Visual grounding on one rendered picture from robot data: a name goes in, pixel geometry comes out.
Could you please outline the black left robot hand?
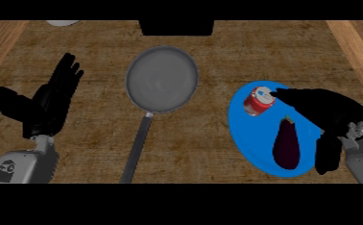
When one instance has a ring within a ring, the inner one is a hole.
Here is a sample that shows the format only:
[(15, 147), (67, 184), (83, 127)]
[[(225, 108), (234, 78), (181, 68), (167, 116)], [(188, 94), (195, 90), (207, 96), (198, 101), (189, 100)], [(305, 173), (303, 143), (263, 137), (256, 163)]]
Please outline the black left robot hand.
[(55, 136), (63, 130), (83, 75), (76, 56), (67, 53), (49, 82), (39, 87), (33, 98), (0, 87), (0, 113), (23, 123), (24, 138)]

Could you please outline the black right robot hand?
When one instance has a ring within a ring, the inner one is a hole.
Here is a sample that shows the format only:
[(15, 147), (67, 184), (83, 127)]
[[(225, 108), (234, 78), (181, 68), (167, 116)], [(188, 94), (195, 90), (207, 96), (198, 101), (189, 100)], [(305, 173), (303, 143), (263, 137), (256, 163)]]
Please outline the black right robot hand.
[(324, 131), (316, 141), (315, 168), (324, 175), (340, 167), (343, 139), (363, 139), (363, 105), (324, 88), (278, 88), (272, 96)]

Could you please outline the purple eggplant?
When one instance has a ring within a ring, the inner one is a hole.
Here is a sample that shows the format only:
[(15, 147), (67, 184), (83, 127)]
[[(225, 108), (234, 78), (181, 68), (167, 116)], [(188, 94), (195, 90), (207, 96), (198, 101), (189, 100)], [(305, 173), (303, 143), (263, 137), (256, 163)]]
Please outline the purple eggplant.
[(276, 164), (284, 169), (293, 170), (299, 167), (302, 159), (300, 141), (296, 123), (288, 117), (281, 120), (272, 156)]

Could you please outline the blue plate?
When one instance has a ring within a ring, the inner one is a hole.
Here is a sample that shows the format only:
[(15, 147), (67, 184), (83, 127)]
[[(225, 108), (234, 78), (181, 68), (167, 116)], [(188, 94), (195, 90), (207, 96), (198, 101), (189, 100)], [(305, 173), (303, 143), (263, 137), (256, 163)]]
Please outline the blue plate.
[[(276, 90), (287, 88), (287, 85), (275, 81), (256, 81), (245, 84), (237, 91), (228, 111), (228, 124), (237, 148), (262, 171), (281, 178), (299, 177), (315, 167), (316, 140), (321, 138), (321, 129), (279, 100), (259, 116), (250, 115), (244, 109), (244, 101), (256, 87)], [(281, 119), (285, 116), (296, 123), (302, 151), (300, 164), (293, 170), (282, 168), (274, 160), (274, 143)]]

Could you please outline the grey frying pan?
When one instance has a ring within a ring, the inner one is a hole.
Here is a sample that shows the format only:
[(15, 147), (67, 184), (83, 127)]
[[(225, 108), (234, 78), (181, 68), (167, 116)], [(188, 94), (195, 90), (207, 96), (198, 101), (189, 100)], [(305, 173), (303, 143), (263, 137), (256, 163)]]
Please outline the grey frying pan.
[(132, 103), (147, 112), (133, 141), (122, 184), (130, 184), (148, 131), (157, 113), (170, 113), (185, 106), (197, 93), (200, 69), (189, 53), (173, 46), (145, 50), (130, 63), (126, 92)]

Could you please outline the red can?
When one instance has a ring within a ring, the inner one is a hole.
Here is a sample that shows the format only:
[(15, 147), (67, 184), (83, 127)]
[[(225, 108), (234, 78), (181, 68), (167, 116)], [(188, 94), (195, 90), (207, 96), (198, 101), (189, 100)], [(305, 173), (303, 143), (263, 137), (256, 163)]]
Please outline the red can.
[(244, 109), (251, 116), (259, 116), (274, 106), (272, 92), (269, 87), (254, 87), (251, 90), (244, 100)]

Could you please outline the white round object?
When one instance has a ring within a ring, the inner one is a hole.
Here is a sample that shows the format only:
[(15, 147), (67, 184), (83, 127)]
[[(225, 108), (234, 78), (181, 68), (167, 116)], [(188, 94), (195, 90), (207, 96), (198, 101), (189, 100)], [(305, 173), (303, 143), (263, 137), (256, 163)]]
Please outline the white round object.
[(57, 27), (71, 26), (79, 22), (80, 20), (48, 20), (48, 23)]

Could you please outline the black box appliance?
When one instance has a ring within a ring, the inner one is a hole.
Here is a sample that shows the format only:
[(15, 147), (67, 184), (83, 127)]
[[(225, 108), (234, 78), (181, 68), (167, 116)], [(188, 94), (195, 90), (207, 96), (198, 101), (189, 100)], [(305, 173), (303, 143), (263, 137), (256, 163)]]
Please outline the black box appliance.
[(139, 21), (145, 36), (210, 36), (213, 34), (213, 20), (170, 20)]

